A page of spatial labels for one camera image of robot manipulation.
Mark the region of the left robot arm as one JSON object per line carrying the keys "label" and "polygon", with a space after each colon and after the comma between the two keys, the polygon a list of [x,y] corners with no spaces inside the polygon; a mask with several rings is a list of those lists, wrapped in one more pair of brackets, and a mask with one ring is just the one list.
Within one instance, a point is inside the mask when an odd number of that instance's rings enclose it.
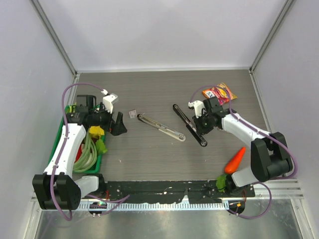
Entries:
{"label": "left robot arm", "polygon": [[91,194],[100,199],[106,193],[106,183],[101,174],[83,176],[75,181],[72,173],[78,150],[84,139],[90,139],[89,128],[99,126],[104,132],[117,136],[127,132],[123,123],[123,114],[118,112],[113,119],[114,103],[118,97],[107,94],[99,105],[93,95],[78,95],[77,104],[66,113],[67,122],[55,153],[42,174],[33,177],[32,185],[39,205],[44,210],[76,210],[80,200]]}

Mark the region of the red white staple box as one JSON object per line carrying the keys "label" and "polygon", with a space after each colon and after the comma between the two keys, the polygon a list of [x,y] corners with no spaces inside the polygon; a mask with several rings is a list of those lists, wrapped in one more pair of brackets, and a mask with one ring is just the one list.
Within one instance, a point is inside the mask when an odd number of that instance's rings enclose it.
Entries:
{"label": "red white staple box", "polygon": [[137,117],[137,111],[136,110],[129,111],[129,116],[130,116],[131,119],[136,118]]}

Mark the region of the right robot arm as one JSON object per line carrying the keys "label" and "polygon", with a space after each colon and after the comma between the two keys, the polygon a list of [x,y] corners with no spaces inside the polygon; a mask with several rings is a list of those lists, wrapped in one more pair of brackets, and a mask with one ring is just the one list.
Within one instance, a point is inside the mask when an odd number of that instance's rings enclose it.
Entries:
{"label": "right robot arm", "polygon": [[250,149],[250,165],[226,177],[225,191],[229,196],[238,196],[247,185],[275,180],[293,171],[293,158],[283,134],[255,127],[231,108],[223,108],[217,98],[189,102],[188,107],[195,112],[192,119],[200,135],[219,128]]}

